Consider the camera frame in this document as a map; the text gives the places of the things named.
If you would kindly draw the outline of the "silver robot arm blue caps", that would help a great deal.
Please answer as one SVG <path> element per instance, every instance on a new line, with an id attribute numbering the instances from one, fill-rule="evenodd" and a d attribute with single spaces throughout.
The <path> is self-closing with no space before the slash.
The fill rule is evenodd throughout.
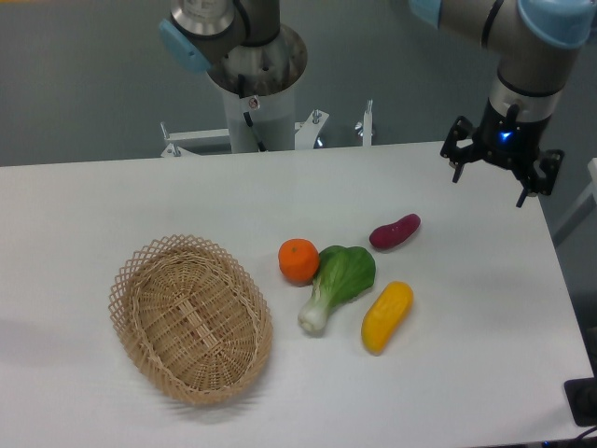
<path id="1" fill-rule="evenodd" d="M 479 125 L 459 117 L 440 154 L 456 174 L 476 161 L 510 171 L 522 196 L 550 195 L 563 161 L 542 150 L 543 132 L 596 21 L 592 1 L 413 1 L 411 12 L 439 30 L 496 52 L 500 61 Z M 276 1 L 174 1 L 160 39 L 186 70 L 205 73 L 233 99 L 236 152 L 295 144 L 292 108 L 267 101 L 303 75 L 307 50 L 282 24 Z"/>

